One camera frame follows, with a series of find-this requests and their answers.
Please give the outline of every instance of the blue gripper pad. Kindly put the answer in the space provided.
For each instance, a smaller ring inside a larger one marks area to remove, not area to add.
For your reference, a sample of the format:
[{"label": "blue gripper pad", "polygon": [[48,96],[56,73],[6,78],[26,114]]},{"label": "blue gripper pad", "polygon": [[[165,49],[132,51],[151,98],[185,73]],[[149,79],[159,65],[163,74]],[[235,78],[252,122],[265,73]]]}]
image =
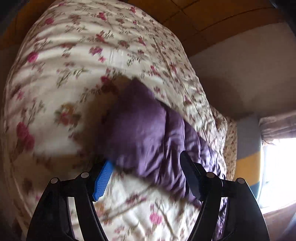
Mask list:
[{"label": "blue gripper pad", "polygon": [[104,195],[104,192],[109,182],[109,179],[111,177],[112,171],[113,171],[112,163],[110,161],[106,161],[94,183],[94,193],[92,196],[95,201],[98,201],[99,197]]}]

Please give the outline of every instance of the bed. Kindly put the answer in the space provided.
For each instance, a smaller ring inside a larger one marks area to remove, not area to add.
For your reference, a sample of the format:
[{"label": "bed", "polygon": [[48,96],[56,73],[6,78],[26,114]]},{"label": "bed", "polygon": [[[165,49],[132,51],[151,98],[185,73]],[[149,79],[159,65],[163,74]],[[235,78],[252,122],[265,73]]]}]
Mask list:
[{"label": "bed", "polygon": [[[25,234],[48,181],[91,168],[97,123],[134,77],[181,114],[233,178],[235,124],[229,120],[228,130],[226,118],[209,105],[178,38],[123,2],[57,1],[28,32],[4,92],[5,180]],[[83,240],[69,202],[76,239]],[[194,205],[120,170],[95,208],[112,241],[186,240],[199,214]]]}]

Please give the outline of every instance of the white floral fabric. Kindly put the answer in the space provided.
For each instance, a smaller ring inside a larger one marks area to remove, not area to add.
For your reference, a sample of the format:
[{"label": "white floral fabric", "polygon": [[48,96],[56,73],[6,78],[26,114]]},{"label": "white floral fabric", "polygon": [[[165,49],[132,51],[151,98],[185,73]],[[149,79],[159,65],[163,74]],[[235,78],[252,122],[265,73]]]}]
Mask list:
[{"label": "white floral fabric", "polygon": [[[57,1],[28,32],[4,94],[5,178],[25,233],[51,178],[67,180],[91,168],[98,123],[133,77],[219,153],[226,174],[225,131],[217,130],[176,36],[123,2]],[[95,208],[112,241],[187,240],[199,214],[185,200],[119,170]],[[75,236],[83,240],[72,199],[70,211]]]}]

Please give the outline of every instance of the painted wall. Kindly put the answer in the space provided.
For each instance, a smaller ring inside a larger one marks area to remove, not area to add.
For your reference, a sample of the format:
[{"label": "painted wall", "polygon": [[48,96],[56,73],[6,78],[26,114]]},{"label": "painted wall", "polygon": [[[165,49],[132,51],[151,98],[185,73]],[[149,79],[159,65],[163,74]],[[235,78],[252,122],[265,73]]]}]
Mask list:
[{"label": "painted wall", "polygon": [[255,28],[189,58],[207,98],[234,118],[296,108],[296,37],[286,23]]}]

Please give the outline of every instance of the silver screw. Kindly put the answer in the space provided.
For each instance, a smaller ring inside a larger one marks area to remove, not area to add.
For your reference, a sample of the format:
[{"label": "silver screw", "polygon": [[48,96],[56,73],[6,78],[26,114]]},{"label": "silver screw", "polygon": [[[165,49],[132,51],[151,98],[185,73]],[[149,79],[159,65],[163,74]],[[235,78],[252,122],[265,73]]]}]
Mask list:
[{"label": "silver screw", "polygon": [[208,178],[214,178],[215,174],[213,172],[207,172],[207,177]]},{"label": "silver screw", "polygon": [[244,184],[245,180],[240,177],[240,178],[237,179],[237,182],[240,183],[240,184]]},{"label": "silver screw", "polygon": [[88,176],[89,176],[89,173],[88,172],[81,173],[81,177],[82,178],[87,178]]},{"label": "silver screw", "polygon": [[52,184],[57,183],[57,181],[58,181],[58,179],[57,179],[56,177],[54,177],[53,179],[50,180],[50,182],[51,182]]}]

